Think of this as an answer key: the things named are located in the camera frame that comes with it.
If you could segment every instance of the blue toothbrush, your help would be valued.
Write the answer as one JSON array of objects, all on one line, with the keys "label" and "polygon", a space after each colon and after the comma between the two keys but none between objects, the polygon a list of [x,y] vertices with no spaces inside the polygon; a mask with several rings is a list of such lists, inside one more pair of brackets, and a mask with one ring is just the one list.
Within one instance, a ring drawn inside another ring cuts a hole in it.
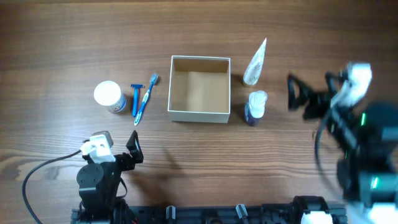
[{"label": "blue toothbrush", "polygon": [[139,121],[141,120],[141,116],[144,113],[145,110],[145,106],[148,103],[149,100],[149,96],[150,96],[150,91],[152,90],[152,87],[154,85],[156,85],[157,79],[158,79],[158,75],[156,73],[154,73],[151,77],[150,77],[150,87],[147,90],[147,92],[144,95],[144,98],[142,99],[142,103],[141,103],[141,107],[139,108],[138,114],[134,120],[134,125],[137,126]]}]

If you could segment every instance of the green light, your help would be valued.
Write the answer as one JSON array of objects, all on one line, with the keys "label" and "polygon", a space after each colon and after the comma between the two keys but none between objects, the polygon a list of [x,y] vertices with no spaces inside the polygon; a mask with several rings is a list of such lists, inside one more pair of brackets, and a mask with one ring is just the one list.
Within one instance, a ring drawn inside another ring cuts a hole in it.
[{"label": "green light", "polygon": [[378,183],[379,183],[379,178],[378,177],[374,178],[372,181],[372,189],[375,189]]},{"label": "green light", "polygon": [[361,126],[365,124],[365,119],[366,119],[366,113],[362,114],[362,120],[361,120]]}]

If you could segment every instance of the tube of lotion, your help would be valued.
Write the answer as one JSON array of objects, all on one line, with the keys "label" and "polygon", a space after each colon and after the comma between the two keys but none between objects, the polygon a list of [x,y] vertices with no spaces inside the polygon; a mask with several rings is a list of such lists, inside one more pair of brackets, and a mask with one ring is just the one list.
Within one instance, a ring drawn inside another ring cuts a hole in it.
[{"label": "tube of lotion", "polygon": [[243,75],[243,84],[253,86],[260,78],[264,56],[266,54],[267,39],[263,41],[256,54],[253,56],[248,69]]}]

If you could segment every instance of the toiletry item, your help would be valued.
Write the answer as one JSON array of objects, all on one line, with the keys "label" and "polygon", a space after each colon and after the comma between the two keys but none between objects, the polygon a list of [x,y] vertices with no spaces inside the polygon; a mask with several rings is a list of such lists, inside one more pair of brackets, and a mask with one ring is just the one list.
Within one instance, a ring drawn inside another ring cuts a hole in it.
[{"label": "toiletry item", "polygon": [[250,126],[255,126],[266,111],[267,93],[255,91],[250,93],[249,100],[244,106],[244,119]]},{"label": "toiletry item", "polygon": [[243,75],[243,84],[253,86],[260,78],[264,56],[266,54],[267,39],[263,41],[256,54],[253,56],[248,68]]},{"label": "toiletry item", "polygon": [[134,89],[134,101],[132,102],[132,111],[131,115],[136,117],[138,110],[138,101],[139,101],[139,89],[144,88],[143,84],[131,84],[131,88]]},{"label": "toiletry item", "polygon": [[136,119],[134,120],[134,125],[137,126],[139,121],[141,120],[141,116],[145,110],[145,106],[148,103],[149,97],[150,97],[150,91],[152,90],[152,87],[154,85],[156,85],[157,81],[159,79],[159,76],[154,73],[151,77],[150,77],[150,86],[149,89],[147,90],[147,93],[145,93],[144,98],[142,99],[142,103],[141,103],[141,107],[139,108],[138,114],[136,116]]},{"label": "toiletry item", "polygon": [[94,90],[94,99],[112,113],[118,113],[126,107],[126,97],[119,85],[112,81],[98,84]]}]

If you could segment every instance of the white plastic part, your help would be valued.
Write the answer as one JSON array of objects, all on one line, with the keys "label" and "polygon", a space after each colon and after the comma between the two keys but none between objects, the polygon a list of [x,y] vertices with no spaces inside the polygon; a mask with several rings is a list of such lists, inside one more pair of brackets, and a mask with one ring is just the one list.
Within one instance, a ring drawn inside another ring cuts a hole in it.
[{"label": "white plastic part", "polygon": [[256,54],[253,56],[248,68],[243,75],[243,83],[254,85],[260,78],[264,56],[266,55],[267,39],[263,41]]},{"label": "white plastic part", "polygon": [[303,214],[301,224],[333,224],[333,219],[330,214],[325,212],[310,212]]},{"label": "white plastic part", "polygon": [[111,152],[109,142],[103,134],[91,136],[90,140],[80,147],[80,150],[84,156],[89,154],[95,163],[114,162],[116,160]]},{"label": "white plastic part", "polygon": [[113,113],[120,112],[126,106],[126,97],[119,85],[112,81],[98,84],[94,90],[94,99]]},{"label": "white plastic part", "polygon": [[348,223],[393,224],[398,223],[398,208],[395,203],[374,203],[372,209],[356,203],[346,206]]},{"label": "white plastic part", "polygon": [[366,94],[372,80],[369,63],[349,63],[347,65],[348,80],[344,81],[340,91],[331,99],[330,107],[352,107]]},{"label": "white plastic part", "polygon": [[267,100],[268,95],[262,90],[250,93],[249,106],[253,118],[261,118],[264,115]]}]

